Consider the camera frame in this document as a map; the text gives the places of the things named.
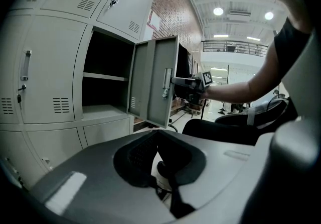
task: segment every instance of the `metal railing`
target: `metal railing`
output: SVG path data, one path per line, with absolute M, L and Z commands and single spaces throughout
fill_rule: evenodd
M 232 40 L 207 40 L 202 42 L 204 52 L 246 53 L 265 57 L 268 48 L 265 45 Z

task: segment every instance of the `open locker door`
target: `open locker door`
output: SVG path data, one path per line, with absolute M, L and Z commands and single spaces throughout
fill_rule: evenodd
M 179 37 L 135 45 L 131 63 L 127 113 L 166 128 L 172 106 Z

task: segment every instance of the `ceiling light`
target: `ceiling light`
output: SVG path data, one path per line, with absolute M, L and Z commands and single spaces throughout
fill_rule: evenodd
M 220 15 L 223 14 L 224 11 L 223 11 L 222 8 L 217 7 L 217 8 L 215 8 L 215 9 L 213 10 L 213 12 L 214 12 L 214 14 L 215 14 L 216 16 L 220 16 Z
M 255 40 L 255 41 L 261 41 L 259 38 L 254 38 L 254 37 L 247 37 L 247 39 Z
M 224 70 L 224 71 L 227 71 L 227 69 L 220 69 L 220 68 L 211 68 L 211 69 L 214 69 L 214 70 Z
M 229 35 L 214 35 L 214 38 L 217 38 L 217 37 L 229 37 Z
M 273 17 L 274 17 L 274 14 L 272 12 L 268 12 L 268 13 L 265 14 L 265 19 L 268 20 L 268 21 L 272 20 Z

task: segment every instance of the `black t-shirt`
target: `black t-shirt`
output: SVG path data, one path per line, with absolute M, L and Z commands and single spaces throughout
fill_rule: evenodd
M 310 34 L 295 29 L 287 18 L 280 33 L 274 37 L 280 79 L 288 72 L 305 48 Z

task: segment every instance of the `brick wall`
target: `brick wall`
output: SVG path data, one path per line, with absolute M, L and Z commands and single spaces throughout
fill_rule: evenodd
M 154 0 L 151 9 L 161 18 L 153 37 L 180 36 L 180 43 L 200 64 L 202 29 L 190 0 Z

